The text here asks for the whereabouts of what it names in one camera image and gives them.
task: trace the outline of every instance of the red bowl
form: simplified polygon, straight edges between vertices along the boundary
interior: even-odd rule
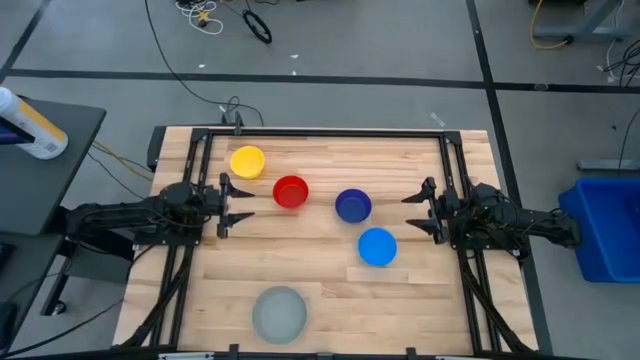
[[[289,175],[276,181],[273,186],[273,199],[278,205],[293,209],[307,200],[309,186],[301,177]]]

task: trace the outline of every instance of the black table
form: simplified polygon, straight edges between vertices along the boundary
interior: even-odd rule
[[[45,230],[96,137],[104,109],[27,100],[69,137],[57,158],[39,160],[16,146],[0,148],[0,232]]]
[[[15,146],[0,147],[0,243],[15,247],[0,269],[0,301],[33,282],[11,299],[18,307],[14,334],[55,256],[68,248],[50,225],[106,115],[104,109],[86,106],[27,102],[67,134],[69,145],[51,160],[38,160]]]

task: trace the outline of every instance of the gray floor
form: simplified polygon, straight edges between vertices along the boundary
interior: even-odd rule
[[[576,43],[560,51],[531,48],[526,0],[477,0],[478,13],[496,81],[613,85],[599,72],[607,44]],[[586,12],[594,7],[596,0]],[[621,26],[640,35],[637,1],[627,0]],[[0,0],[0,61],[10,53],[39,1]],[[171,0],[150,0],[158,35],[179,72],[212,74],[333,75],[482,80],[464,0],[282,0],[275,7],[254,5],[271,26],[271,46],[257,42],[228,9],[215,17],[223,33],[206,36],[189,28]],[[240,7],[234,2],[232,6]],[[541,23],[580,21],[576,7],[543,7]],[[616,45],[617,59],[629,42]],[[15,69],[166,72],[146,24],[142,0],[53,0]],[[144,161],[153,126],[213,123],[221,112],[191,97],[179,84],[152,80],[88,80],[9,77],[5,86],[32,98],[107,109],[100,141],[123,156]],[[330,127],[487,129],[499,158],[484,90],[415,86],[319,85],[196,82],[203,96],[226,101],[238,95],[259,108],[267,125]],[[525,206],[551,209],[557,195],[581,174],[583,158],[615,158],[638,95],[499,92],[514,167]],[[251,111],[247,123],[257,124]],[[630,156],[640,155],[633,141]],[[97,153],[112,172],[140,194],[149,184]],[[85,161],[64,204],[130,201],[133,197]],[[567,250],[543,240],[534,243],[543,305],[553,349],[558,355],[602,359],[634,358],[640,330],[640,286],[585,282]],[[113,262],[112,266],[121,268]],[[68,313],[37,315],[43,287],[14,348],[54,335],[123,294],[122,285],[74,279],[62,299]],[[117,309],[80,333],[29,355],[106,348]]]

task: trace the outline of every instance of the yellow bowl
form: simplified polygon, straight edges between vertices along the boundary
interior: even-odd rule
[[[255,146],[243,146],[231,155],[231,170],[242,178],[256,178],[262,169],[264,153]]]

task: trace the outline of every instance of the blue plastic container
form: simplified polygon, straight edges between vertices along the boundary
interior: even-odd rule
[[[372,266],[386,266],[398,252],[396,239],[385,229],[371,228],[358,240],[358,252],[364,262]]]
[[[640,180],[579,179],[559,197],[580,223],[576,256],[593,282],[640,283]]]
[[[371,199],[358,189],[347,189],[336,198],[338,216],[348,223],[364,221],[371,214]]]

